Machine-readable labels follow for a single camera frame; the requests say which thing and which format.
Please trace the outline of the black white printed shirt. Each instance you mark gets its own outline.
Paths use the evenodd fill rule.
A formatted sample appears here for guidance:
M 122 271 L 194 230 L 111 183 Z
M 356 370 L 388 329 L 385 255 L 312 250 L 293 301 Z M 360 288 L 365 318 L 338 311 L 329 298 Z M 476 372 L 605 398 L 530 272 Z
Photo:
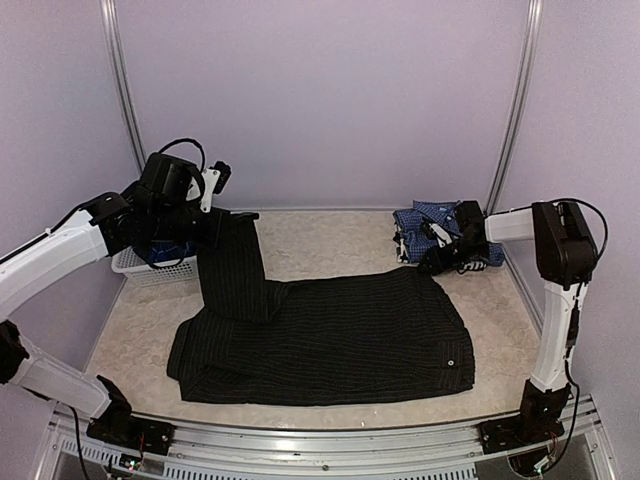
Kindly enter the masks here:
M 471 260 L 459 266 L 457 268 L 457 271 L 459 274 L 464 274 L 467 272 L 479 272 L 485 270 L 486 267 L 487 264 L 482 260 Z

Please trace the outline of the blue checked shirt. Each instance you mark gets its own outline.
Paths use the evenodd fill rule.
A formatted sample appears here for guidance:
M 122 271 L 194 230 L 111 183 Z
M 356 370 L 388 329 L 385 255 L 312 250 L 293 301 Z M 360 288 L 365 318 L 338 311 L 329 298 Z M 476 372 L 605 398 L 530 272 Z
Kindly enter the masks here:
M 437 223 L 451 234 L 453 240 L 461 236 L 455 219 L 457 202 L 422 202 L 414 200 L 412 207 L 393 212 L 396 233 L 396 256 L 399 263 L 418 264 L 425 252 L 438 246 L 436 242 L 426 238 L 421 230 L 424 220 Z

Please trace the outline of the black pinstripe long sleeve shirt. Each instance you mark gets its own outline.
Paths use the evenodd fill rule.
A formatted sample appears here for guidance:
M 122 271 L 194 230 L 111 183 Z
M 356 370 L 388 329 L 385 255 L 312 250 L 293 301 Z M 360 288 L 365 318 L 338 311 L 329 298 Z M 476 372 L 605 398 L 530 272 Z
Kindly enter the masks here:
M 333 406 L 454 395 L 475 383 L 470 334 L 413 267 L 281 282 L 265 276 L 253 213 L 199 245 L 203 308 L 182 322 L 167 374 L 183 400 Z

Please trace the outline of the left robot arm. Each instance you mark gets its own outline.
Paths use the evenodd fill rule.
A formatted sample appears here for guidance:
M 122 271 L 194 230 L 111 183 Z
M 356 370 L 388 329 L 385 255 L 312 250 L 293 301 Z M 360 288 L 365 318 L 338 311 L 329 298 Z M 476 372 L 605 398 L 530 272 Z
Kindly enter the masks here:
M 74 207 L 58 224 L 1 259 L 1 381 L 82 412 L 121 445 L 133 443 L 140 424 L 120 390 L 43 352 L 11 322 L 35 295 L 69 274 L 126 249 L 138 250 L 152 269 L 156 251 L 175 246 L 182 263 L 188 246 L 215 237 L 223 214 L 212 207 L 231 176 L 222 161 L 209 166 L 152 153 L 140 178 L 121 193 L 107 192 Z

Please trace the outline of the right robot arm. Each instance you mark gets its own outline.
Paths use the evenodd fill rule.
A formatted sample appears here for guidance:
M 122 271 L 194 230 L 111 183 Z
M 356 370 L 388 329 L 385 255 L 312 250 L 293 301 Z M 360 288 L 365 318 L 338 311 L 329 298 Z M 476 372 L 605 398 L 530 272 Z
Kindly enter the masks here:
M 492 244 L 534 242 L 537 270 L 544 280 L 545 307 L 536 363 L 525 383 L 519 413 L 511 423 L 512 436 L 523 444 L 535 442 L 559 422 L 574 387 L 570 368 L 581 308 L 605 250 L 596 245 L 582 214 L 580 207 L 585 204 L 560 198 L 486 215 L 476 201 L 464 201 L 454 208 L 459 233 L 427 250 L 418 264 L 425 273 L 436 275 L 487 255 Z

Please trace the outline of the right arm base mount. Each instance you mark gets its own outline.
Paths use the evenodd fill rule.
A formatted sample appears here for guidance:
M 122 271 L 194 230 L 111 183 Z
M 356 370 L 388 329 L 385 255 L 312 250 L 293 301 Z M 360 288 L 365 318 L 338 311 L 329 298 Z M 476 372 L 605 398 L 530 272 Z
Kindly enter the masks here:
M 503 452 L 561 437 L 565 429 L 560 415 L 570 392 L 569 384 L 557 391 L 541 391 L 527 380 L 516 415 L 478 425 L 483 453 Z

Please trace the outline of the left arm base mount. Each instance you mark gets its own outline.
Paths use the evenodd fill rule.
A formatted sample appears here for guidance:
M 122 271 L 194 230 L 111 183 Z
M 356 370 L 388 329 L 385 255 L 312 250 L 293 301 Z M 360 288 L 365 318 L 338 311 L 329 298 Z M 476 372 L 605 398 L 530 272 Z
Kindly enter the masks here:
M 129 401 L 111 380 L 101 375 L 97 376 L 97 380 L 106 388 L 109 404 L 99 417 L 90 421 L 87 435 L 141 453 L 166 456 L 174 437 L 175 426 L 133 415 Z

